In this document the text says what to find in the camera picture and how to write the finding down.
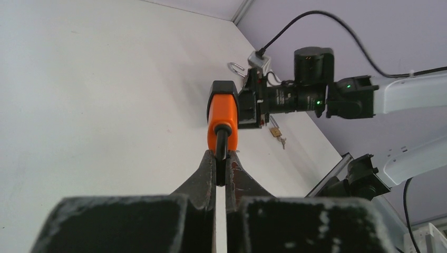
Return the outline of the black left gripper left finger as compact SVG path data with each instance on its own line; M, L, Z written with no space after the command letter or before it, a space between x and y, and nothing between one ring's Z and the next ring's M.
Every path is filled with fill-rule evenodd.
M211 150L206 150L197 170L171 195L183 194L194 208L209 211L216 202L216 160Z

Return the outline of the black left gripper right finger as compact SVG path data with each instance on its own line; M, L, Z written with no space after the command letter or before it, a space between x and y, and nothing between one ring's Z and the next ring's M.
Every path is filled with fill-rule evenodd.
M275 197L243 168L236 151L228 153L225 182L226 213L236 212L242 198Z

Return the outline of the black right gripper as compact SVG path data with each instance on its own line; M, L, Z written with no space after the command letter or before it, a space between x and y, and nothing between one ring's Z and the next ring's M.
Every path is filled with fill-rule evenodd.
M239 129L262 128L269 122L267 82L256 68L250 68L238 93Z

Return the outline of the orange black padlock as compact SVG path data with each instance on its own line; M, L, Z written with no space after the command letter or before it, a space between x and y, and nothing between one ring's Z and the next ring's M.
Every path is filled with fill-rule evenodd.
M216 185L226 184L226 159L238 146L239 108L233 81L213 81L207 104L207 144L216 161Z

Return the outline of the large brass padlock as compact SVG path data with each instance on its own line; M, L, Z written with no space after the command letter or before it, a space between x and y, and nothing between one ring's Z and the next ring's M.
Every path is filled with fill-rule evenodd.
M246 70L244 67L242 67L241 65L235 63L235 62L229 62L228 63L228 68L230 69L230 71L232 71L234 74L245 78L246 77Z

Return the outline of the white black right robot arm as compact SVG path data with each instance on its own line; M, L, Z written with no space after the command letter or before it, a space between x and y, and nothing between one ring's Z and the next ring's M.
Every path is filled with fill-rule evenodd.
M272 114L313 111L317 116L367 119L406 109L446 106L446 71L416 72L403 77L348 77L334 81L330 48L305 47L294 53L294 79L268 86L270 60L252 53L250 69L238 94L239 128L266 125ZM446 166L446 135L365 154L348 164L343 180L332 177L319 197L368 200L400 183Z

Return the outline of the small brass padlock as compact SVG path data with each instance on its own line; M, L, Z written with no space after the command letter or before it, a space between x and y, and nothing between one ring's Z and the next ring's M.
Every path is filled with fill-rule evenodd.
M270 132L273 137L280 138L282 136L282 133L279 129L279 125L277 124L276 120L272 115L269 116L270 123L272 124L272 127L270 128Z

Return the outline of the small padlock keys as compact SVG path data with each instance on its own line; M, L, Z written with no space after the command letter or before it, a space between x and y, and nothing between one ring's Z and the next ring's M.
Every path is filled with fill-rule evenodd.
M277 137L277 140L281 143L282 149L285 150L286 138L279 136L279 137Z

